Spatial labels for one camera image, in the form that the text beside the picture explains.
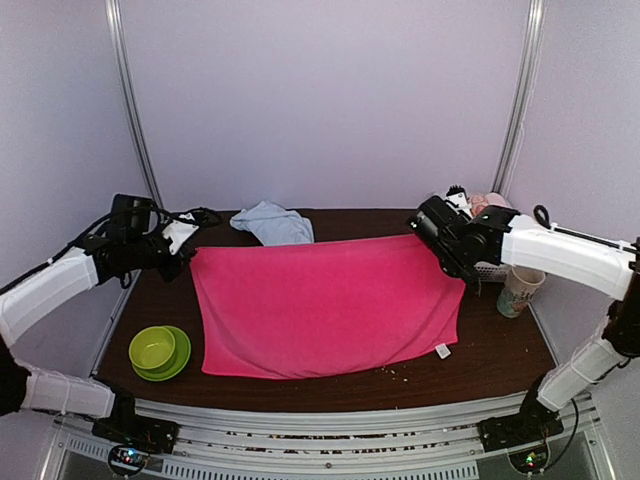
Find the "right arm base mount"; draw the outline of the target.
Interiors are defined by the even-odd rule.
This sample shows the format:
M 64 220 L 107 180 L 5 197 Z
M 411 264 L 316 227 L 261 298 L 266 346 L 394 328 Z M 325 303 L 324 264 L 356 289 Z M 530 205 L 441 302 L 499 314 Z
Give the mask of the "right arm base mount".
M 485 452 L 540 443 L 564 432 L 558 413 L 547 410 L 521 410 L 512 415 L 491 417 L 480 421 L 477 428 Z

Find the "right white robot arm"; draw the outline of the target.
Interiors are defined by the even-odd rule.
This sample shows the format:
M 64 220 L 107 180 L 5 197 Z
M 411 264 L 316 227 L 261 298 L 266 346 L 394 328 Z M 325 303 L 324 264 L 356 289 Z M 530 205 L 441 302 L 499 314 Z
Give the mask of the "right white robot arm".
M 639 355 L 639 243 L 562 227 L 548 210 L 530 214 L 490 205 L 471 217 L 449 200 L 425 201 L 412 222 L 443 272 L 481 287 L 482 263 L 540 272 L 547 279 L 534 300 L 544 329 L 575 332 L 563 360 L 532 385 L 513 419 L 519 440 L 535 440 L 551 415 L 577 394 Z

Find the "magenta pink towel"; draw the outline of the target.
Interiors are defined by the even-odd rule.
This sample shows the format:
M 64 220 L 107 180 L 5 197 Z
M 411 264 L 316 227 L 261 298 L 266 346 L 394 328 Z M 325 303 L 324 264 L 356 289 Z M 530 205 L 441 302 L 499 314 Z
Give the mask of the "magenta pink towel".
M 202 247 L 191 274 L 202 370 L 328 377 L 457 342 L 463 281 L 412 235 L 278 247 Z

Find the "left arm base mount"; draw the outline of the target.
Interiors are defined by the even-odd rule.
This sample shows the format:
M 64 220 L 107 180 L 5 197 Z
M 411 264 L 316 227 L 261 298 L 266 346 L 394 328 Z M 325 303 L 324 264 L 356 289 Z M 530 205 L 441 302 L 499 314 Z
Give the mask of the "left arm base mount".
M 92 434 L 152 454 L 170 454 L 179 433 L 176 422 L 132 414 L 96 419 Z

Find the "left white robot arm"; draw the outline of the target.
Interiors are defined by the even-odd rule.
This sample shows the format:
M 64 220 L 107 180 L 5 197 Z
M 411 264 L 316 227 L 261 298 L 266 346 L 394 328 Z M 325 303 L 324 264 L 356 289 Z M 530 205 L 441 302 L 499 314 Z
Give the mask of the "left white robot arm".
M 89 378 L 36 367 L 14 357 L 11 348 L 29 330 L 65 303 L 111 279 L 138 270 L 155 270 L 174 280 L 189 265 L 194 250 L 189 237 L 146 235 L 129 243 L 96 237 L 76 241 L 13 286 L 1 289 L 1 414 L 44 410 L 103 419 L 123 444 L 144 433 L 138 415 L 116 404 L 111 387 Z

